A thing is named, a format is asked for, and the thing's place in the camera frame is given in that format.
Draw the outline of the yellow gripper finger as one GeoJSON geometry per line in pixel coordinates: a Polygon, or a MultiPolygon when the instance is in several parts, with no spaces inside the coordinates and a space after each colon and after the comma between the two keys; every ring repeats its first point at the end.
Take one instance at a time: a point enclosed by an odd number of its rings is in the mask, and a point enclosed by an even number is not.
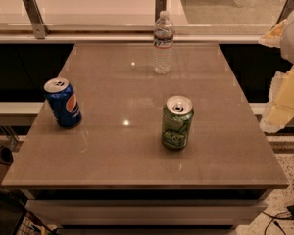
{"type": "Polygon", "coordinates": [[[294,65],[288,72],[277,71],[271,81],[260,128],[276,133],[294,118],[294,65]]]}
{"type": "Polygon", "coordinates": [[[277,23],[269,32],[265,33],[258,41],[259,44],[270,47],[279,48],[282,31],[284,29],[287,19],[277,23]]]}

